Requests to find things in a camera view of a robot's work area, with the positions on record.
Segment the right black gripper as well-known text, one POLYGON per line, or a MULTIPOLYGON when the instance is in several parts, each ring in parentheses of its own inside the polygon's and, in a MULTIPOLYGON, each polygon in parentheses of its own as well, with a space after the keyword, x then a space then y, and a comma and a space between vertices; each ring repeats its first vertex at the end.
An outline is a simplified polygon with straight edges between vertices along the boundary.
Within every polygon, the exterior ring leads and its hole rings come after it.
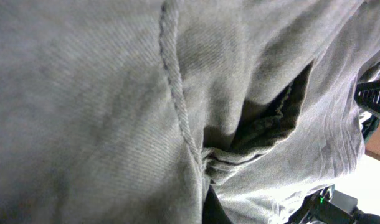
POLYGON ((305 197, 288 224, 380 224, 380 216, 358 208, 358 199, 335 190, 331 185, 305 197))

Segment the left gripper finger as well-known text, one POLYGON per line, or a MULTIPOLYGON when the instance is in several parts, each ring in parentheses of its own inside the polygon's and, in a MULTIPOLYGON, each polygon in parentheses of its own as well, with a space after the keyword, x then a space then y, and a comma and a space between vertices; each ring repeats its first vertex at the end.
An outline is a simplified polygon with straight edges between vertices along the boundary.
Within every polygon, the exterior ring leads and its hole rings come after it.
POLYGON ((211 185, 203 205, 202 224, 232 224, 211 185))

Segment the grey cargo shorts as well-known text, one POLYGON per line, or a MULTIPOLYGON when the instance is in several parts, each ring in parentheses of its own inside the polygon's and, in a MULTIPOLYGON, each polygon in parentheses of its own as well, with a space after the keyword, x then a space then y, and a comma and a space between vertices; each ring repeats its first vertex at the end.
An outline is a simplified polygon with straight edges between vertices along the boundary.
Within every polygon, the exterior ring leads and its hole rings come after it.
POLYGON ((380 1, 0 1, 0 223, 285 223, 378 66, 380 1))

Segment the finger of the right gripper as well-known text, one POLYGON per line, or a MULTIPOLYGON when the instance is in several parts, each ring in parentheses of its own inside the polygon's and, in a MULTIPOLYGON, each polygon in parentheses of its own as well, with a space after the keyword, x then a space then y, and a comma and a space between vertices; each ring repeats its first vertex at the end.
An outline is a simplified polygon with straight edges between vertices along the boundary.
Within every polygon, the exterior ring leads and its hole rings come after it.
POLYGON ((357 105, 380 119, 380 80, 356 85, 357 105))

